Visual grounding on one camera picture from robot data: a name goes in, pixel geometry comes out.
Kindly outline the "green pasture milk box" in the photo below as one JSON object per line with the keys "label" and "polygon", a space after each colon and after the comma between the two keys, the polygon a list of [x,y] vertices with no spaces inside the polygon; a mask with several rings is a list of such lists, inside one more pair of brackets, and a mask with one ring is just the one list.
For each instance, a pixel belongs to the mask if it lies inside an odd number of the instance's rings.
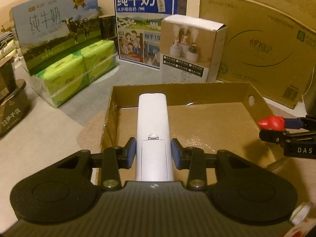
{"label": "green pasture milk box", "polygon": [[30,0],[9,16],[29,75],[101,39],[98,0]]}

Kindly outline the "white remote control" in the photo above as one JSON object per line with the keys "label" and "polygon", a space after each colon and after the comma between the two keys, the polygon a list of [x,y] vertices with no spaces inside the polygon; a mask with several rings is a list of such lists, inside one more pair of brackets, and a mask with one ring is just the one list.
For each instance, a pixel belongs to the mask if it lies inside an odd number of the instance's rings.
{"label": "white remote control", "polygon": [[163,93],[139,96],[137,117],[137,181],[174,181],[168,108]]}

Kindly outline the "blue milk carton box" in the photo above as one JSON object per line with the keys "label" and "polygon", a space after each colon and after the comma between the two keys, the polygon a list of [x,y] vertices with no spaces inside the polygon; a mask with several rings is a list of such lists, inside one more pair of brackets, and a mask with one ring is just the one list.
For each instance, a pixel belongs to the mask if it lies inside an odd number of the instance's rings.
{"label": "blue milk carton box", "polygon": [[162,22],[186,15],[187,0],[114,0],[114,8],[119,58],[159,69]]}

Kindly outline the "green tissue pack bundle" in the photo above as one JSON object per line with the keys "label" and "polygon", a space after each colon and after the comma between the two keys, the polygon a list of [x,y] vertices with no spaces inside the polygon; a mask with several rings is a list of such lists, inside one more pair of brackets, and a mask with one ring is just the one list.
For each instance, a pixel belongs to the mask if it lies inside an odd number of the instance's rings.
{"label": "green tissue pack bundle", "polygon": [[58,108],[116,67],[116,56],[115,42],[100,40],[31,76],[31,86],[47,103]]}

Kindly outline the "upper dark plastic bin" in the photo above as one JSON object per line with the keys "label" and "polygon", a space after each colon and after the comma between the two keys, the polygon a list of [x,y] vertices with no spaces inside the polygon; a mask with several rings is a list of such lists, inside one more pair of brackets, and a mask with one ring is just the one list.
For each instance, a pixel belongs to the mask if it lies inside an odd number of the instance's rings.
{"label": "upper dark plastic bin", "polygon": [[14,57],[12,55],[1,59],[0,71],[0,99],[1,102],[16,89],[16,80],[12,63]]}

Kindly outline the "white humidifier product box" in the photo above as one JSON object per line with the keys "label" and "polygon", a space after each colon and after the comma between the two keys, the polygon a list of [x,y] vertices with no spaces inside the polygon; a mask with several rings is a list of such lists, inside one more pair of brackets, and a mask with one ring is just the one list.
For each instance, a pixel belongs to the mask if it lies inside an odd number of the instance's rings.
{"label": "white humidifier product box", "polygon": [[161,25],[162,82],[215,82],[227,26],[211,20],[175,14]]}

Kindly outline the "shallow cardboard tray box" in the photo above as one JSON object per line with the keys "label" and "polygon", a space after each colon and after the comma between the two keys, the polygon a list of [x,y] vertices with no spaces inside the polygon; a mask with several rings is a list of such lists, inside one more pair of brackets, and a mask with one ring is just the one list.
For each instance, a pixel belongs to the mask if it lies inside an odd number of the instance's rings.
{"label": "shallow cardboard tray box", "polygon": [[231,151],[269,171],[281,167],[280,146],[259,138],[258,122],[272,110],[250,84],[198,83],[115,86],[105,115],[101,149],[123,146],[137,135],[139,96],[163,93],[170,136],[206,153]]}

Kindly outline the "red toy piece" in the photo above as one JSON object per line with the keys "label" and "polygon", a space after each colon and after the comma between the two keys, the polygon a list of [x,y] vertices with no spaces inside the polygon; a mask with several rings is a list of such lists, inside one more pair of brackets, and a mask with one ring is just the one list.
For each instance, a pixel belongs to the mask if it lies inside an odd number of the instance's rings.
{"label": "red toy piece", "polygon": [[258,122],[262,130],[284,131],[285,120],[283,117],[269,116]]}

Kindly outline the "dark plastic bin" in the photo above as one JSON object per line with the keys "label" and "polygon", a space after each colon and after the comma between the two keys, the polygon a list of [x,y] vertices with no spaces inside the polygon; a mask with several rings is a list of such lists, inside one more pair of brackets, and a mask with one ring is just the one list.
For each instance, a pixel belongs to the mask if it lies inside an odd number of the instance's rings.
{"label": "dark plastic bin", "polygon": [[0,71],[0,99],[1,102],[16,89],[16,80],[12,63],[14,57],[12,55],[1,59]]}
{"label": "dark plastic bin", "polygon": [[16,126],[29,112],[31,102],[25,91],[26,81],[16,80],[16,89],[1,103],[1,133],[3,137]]}

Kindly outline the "folded towels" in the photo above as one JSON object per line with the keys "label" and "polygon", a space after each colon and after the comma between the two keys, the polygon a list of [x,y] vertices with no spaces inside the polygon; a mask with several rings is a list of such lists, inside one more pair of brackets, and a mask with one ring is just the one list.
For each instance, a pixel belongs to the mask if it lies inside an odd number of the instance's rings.
{"label": "folded towels", "polygon": [[14,37],[11,32],[1,33],[1,50],[0,50],[0,59],[3,59],[7,56],[12,56],[17,58],[18,52],[14,43]]}

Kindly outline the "large cardboard box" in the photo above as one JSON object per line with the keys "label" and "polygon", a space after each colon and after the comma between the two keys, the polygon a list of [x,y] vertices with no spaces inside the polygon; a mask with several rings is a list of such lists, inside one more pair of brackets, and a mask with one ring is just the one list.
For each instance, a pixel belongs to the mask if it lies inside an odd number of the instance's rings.
{"label": "large cardboard box", "polygon": [[200,0],[199,16],[227,27],[219,80],[296,106],[315,71],[315,0]]}

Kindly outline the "lower dark plastic bin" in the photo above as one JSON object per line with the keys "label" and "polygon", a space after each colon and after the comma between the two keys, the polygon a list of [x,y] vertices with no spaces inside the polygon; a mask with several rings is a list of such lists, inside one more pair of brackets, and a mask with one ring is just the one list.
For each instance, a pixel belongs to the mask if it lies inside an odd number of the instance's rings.
{"label": "lower dark plastic bin", "polygon": [[16,126],[29,112],[31,102],[25,91],[26,81],[16,80],[16,89],[1,103],[1,133],[3,137]]}

